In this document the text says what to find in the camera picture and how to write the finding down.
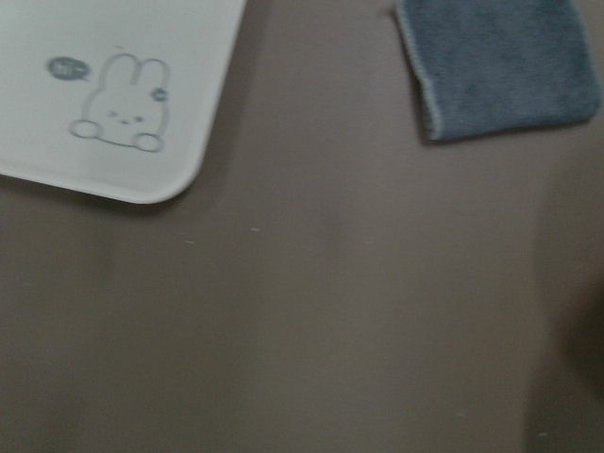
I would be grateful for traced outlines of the cream rabbit tray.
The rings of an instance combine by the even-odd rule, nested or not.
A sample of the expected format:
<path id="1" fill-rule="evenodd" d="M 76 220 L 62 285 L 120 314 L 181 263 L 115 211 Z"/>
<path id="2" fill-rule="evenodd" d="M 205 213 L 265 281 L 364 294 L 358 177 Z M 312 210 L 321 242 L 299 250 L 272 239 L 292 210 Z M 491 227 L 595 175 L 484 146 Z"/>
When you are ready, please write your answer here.
<path id="1" fill-rule="evenodd" d="M 1 173 L 133 204 L 196 177 L 242 1 L 5 1 Z"/>

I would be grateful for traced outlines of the grey folded cloth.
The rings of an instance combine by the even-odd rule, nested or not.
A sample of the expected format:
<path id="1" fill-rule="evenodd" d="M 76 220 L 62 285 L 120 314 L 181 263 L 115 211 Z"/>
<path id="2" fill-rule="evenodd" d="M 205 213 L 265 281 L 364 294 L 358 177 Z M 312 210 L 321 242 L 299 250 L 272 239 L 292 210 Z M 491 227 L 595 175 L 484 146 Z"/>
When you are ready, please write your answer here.
<path id="1" fill-rule="evenodd" d="M 572 1 L 399 1 L 433 141 L 589 121 L 601 94 Z"/>

